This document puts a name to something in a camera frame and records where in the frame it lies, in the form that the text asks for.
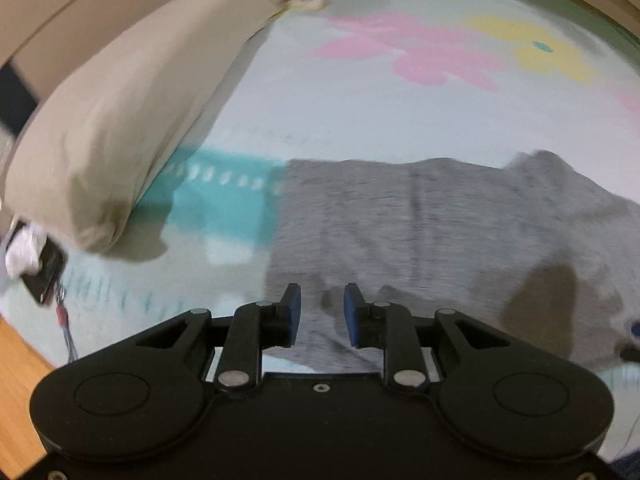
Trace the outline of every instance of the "bed sheet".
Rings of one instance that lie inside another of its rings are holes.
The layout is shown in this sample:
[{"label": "bed sheet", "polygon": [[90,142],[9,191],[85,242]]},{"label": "bed sheet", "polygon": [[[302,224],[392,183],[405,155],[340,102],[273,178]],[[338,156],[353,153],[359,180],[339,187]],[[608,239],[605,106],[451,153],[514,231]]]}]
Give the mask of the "bed sheet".
[{"label": "bed sheet", "polygon": [[[290,10],[247,44],[114,250],[70,250],[63,282],[78,353],[190,308],[226,316],[260,300],[290,158],[444,156],[501,167],[544,149],[640,202],[639,73],[637,45],[570,0],[333,0],[316,14]],[[64,364],[53,310],[20,285],[1,308]],[[274,358],[265,368],[301,370]],[[607,380],[637,372],[602,371]],[[640,446],[634,383],[609,383],[618,412],[605,458]]]}]

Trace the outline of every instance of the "beige pillow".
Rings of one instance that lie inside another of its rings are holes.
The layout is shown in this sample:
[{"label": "beige pillow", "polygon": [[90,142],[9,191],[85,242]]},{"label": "beige pillow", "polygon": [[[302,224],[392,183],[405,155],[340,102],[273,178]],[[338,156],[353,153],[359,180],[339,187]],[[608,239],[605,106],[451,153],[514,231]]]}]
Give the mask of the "beige pillow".
[{"label": "beige pillow", "polygon": [[23,131],[5,184],[16,214],[109,249],[244,42],[287,0],[172,0],[72,73]]}]

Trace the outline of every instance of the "gray towel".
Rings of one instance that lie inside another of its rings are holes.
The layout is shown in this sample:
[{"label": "gray towel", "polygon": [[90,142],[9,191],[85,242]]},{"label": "gray towel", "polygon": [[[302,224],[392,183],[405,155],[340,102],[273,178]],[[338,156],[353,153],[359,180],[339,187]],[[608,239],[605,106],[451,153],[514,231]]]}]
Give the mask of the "gray towel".
[{"label": "gray towel", "polygon": [[269,298],[302,286],[297,345],[270,351],[319,372],[380,368],[349,345],[342,288],[416,316],[455,308],[592,369],[618,362],[640,319],[640,206],[558,156],[502,170],[295,160],[280,205]]}]

